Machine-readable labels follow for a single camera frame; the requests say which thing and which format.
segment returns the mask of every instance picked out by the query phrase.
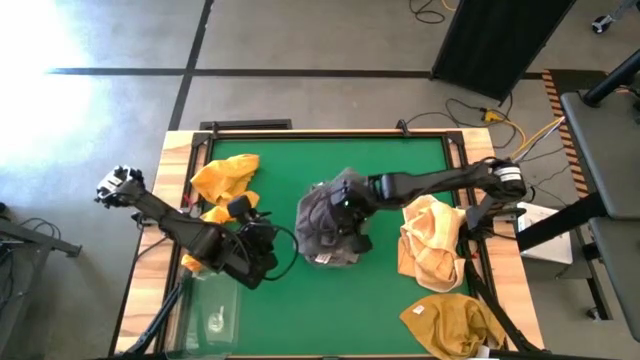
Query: yellow cloth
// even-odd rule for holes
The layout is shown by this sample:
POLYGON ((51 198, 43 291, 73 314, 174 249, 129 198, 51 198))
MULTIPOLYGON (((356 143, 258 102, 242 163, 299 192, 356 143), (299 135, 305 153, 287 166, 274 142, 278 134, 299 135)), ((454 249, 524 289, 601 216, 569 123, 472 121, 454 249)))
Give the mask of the yellow cloth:
POLYGON ((200 262, 194 259, 191 255, 182 255, 180 264, 194 273, 199 273, 200 270, 202 270, 202 264, 200 264, 200 262))
POLYGON ((498 346, 506 334, 489 308, 461 294, 427 296, 400 315, 413 336, 439 359, 475 356, 487 337, 498 346))
POLYGON ((462 283, 464 259, 456 254, 464 210, 431 195, 417 198, 402 210, 405 224, 398 240, 398 272, 418 284, 447 292, 462 283))
POLYGON ((227 204, 240 195, 246 195, 251 206, 255 207, 260 197, 246 190, 259 164, 258 155, 245 154, 214 160, 200 169, 191 179, 191 184, 208 202, 216 205, 202 215, 202 220, 218 224, 230 221, 227 204))

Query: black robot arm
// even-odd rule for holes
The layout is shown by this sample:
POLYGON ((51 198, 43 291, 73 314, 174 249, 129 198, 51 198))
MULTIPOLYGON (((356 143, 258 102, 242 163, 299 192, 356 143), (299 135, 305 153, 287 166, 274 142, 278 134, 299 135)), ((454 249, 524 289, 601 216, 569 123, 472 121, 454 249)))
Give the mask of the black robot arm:
POLYGON ((98 185, 96 202, 105 207, 137 208, 153 219, 168 238, 215 272, 224 271, 250 289, 255 289, 267 271, 277 265, 273 254, 276 231, 264 216, 242 196, 228 205, 229 214, 242 225, 232 232, 220 224, 181 213, 145 189, 140 170, 116 167, 98 185))
POLYGON ((331 189, 332 218, 342 233, 358 233, 364 220, 378 210, 399 210, 421 195, 466 188, 486 192, 481 204, 467 209, 466 221, 470 229, 490 226, 491 215, 527 193, 518 165, 487 158, 440 172, 387 173, 368 176, 365 183, 345 180, 334 184, 331 189))

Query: white label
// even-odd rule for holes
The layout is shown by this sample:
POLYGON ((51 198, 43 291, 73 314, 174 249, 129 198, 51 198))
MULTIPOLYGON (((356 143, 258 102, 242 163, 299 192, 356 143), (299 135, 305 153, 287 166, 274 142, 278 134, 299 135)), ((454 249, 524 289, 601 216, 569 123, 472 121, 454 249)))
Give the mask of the white label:
POLYGON ((500 181, 502 182, 520 179, 522 179, 522 176, 520 176, 519 174, 508 174, 500 176, 500 181))
POLYGON ((422 314, 423 311, 424 311, 424 306, 422 305, 418 305, 415 307, 415 309, 413 309, 413 313, 418 315, 422 314))
POLYGON ((506 168, 502 168, 502 169, 498 169, 496 171, 493 172, 494 175, 496 176, 500 176, 500 175, 504 175, 504 174, 520 174, 520 168, 512 166, 512 167, 506 167, 506 168))
POLYGON ((331 260, 331 254, 319 254, 316 256, 316 262, 319 264, 328 264, 331 260))

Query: wooden table frame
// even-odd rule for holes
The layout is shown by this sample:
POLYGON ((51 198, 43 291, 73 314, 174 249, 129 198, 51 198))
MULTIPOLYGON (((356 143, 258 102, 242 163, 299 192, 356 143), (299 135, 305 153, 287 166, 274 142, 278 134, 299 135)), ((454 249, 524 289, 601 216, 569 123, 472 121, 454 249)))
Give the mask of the wooden table frame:
MULTIPOLYGON (((461 163, 465 162, 473 163, 483 158, 494 156, 491 138, 487 129, 414 129, 411 132, 413 134, 432 134, 434 136, 446 134, 449 140, 454 140, 449 141, 451 159, 448 159, 448 162, 450 161, 453 166, 460 166, 461 163)), ((201 166, 206 157, 204 151, 200 153, 192 152, 192 142, 196 138, 208 138, 206 134, 211 134, 211 132, 167 132, 152 190, 154 195, 177 208, 183 204, 183 194, 187 188, 185 183, 188 178, 189 160, 193 158, 191 161, 197 161, 201 166)), ((326 137, 327 134, 341 134, 342 136, 348 135, 350 137, 401 136, 400 130, 387 129, 228 130, 219 131, 217 136, 226 139, 258 135, 261 137, 272 135, 275 137, 283 134, 300 138, 322 138, 326 137)), ((469 195, 471 195, 469 191, 459 191, 457 196, 459 203, 464 206, 469 205, 470 201, 473 202, 473 197, 470 198, 469 195)), ((474 195, 475 199, 480 201, 484 193, 476 190, 474 195)), ((514 236, 513 227, 504 222, 495 222, 495 231, 505 236, 514 236)), ((140 238, 138 252, 144 251, 162 236, 155 227, 145 229, 140 238)), ((133 264, 130 281, 125 293, 125 301, 123 302, 118 325, 114 333, 111 347, 112 353, 124 351, 133 345, 159 310, 167 289, 172 286, 172 283, 167 280, 175 278, 175 274, 170 274, 173 271, 170 267, 170 259, 172 256, 174 259, 178 257, 178 254, 173 249, 172 242, 165 242, 133 264)), ((543 348, 542 336, 517 243, 497 236, 489 238, 486 241, 486 254, 490 264, 490 268, 486 270, 492 274, 493 287, 501 306, 527 339, 539 348, 543 348)), ((166 336, 171 337, 173 334, 169 331, 166 336)))

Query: gray concrete floor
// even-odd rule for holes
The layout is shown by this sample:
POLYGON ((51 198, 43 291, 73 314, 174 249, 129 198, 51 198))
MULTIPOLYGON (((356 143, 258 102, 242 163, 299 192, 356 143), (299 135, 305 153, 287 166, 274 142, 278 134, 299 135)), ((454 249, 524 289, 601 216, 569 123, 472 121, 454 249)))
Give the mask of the gray concrete floor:
MULTIPOLYGON (((9 92, 0 133, 0 200, 17 218, 44 217, 59 225, 67 241, 84 246, 78 259, 50 258, 37 300, 14 339, 16 358, 106 355, 137 231, 128 211, 107 211, 91 199, 97 182, 116 164, 137 166, 154 178, 181 80, 44 76, 38 70, 184 67, 202 5, 202 0, 91 0, 12 9, 9 23, 23 29, 25 38, 15 41, 10 35, 9 49, 23 56, 2 60, 22 70, 6 74, 3 83, 9 92), (19 21, 21 16, 29 16, 29 26, 19 21)), ((635 11, 604 35, 591 32, 593 18, 615 5, 613 0, 578 1, 531 70, 615 67, 636 50, 640 33, 635 11)), ((197 67, 428 70, 452 16, 437 1, 433 7, 447 16, 444 24, 416 22, 403 0, 218 0, 197 67)), ((521 81, 513 96, 511 118, 529 135, 552 120, 541 81, 521 81)), ((255 118, 291 118, 299 129, 392 127, 419 112, 443 111, 449 97, 496 106, 490 99, 426 80, 198 77, 180 129, 197 129, 201 121, 255 118)), ((459 109, 456 114, 479 123, 477 113, 459 109)), ((441 118, 414 124, 451 126, 441 118)), ((510 134, 500 127, 491 133, 496 144, 510 134)), ((498 154, 508 155, 515 147, 498 154)), ((559 147, 554 134, 531 156, 559 147)), ((566 161, 559 152, 526 163, 524 173, 537 182, 566 161)), ((564 202, 577 198, 568 172, 543 187, 564 202)), ((561 205, 544 193, 535 202, 561 205)), ((586 282, 530 282, 549 349, 623 359, 640 353, 604 271, 601 278, 615 315, 606 323, 583 316, 592 306, 586 282)))

